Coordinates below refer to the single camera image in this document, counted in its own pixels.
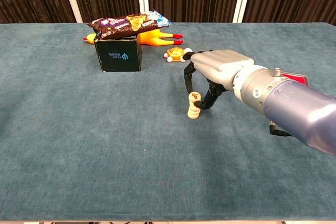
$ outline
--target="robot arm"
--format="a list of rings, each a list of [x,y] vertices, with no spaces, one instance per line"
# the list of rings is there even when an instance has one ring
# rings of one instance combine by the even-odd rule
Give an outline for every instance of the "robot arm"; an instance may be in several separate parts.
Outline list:
[[[200,109],[210,108],[222,92],[232,90],[252,107],[285,131],[270,125],[270,133],[294,136],[312,148],[336,156],[336,98],[323,94],[269,70],[232,50],[188,52],[191,62],[184,70],[187,91],[192,91],[192,73],[198,70],[209,82]]]

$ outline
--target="teal carpet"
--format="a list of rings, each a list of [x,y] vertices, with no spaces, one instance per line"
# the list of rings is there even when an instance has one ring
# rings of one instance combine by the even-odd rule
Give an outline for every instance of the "teal carpet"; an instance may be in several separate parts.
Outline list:
[[[85,24],[0,25],[0,220],[336,219],[336,158],[223,93],[187,117],[186,63],[143,46],[101,72]],[[194,51],[233,49],[336,95],[336,27],[174,23]],[[208,84],[194,74],[202,95]]]

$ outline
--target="black box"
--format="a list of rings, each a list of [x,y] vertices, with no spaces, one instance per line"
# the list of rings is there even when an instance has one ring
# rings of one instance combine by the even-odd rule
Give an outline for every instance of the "black box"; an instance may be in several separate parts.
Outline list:
[[[94,40],[103,72],[134,72],[141,70],[140,37]]]

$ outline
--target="table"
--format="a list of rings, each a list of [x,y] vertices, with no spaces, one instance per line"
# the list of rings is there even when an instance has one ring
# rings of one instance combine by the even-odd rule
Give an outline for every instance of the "table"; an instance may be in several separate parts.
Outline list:
[[[0,25],[0,220],[336,219],[336,158],[223,93],[188,119],[170,47],[103,73],[85,24]],[[232,49],[336,95],[336,28],[173,23],[194,51]],[[194,74],[194,89],[208,84]]]

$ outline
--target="yellow turtle toy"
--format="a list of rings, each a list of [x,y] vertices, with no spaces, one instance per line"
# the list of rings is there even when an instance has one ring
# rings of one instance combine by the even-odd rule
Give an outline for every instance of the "yellow turtle toy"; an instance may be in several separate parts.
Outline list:
[[[183,56],[187,52],[192,52],[190,48],[183,49],[181,47],[173,47],[163,55],[164,58],[167,59],[167,62],[172,62],[172,61],[180,61],[180,62],[185,62],[183,59]]]

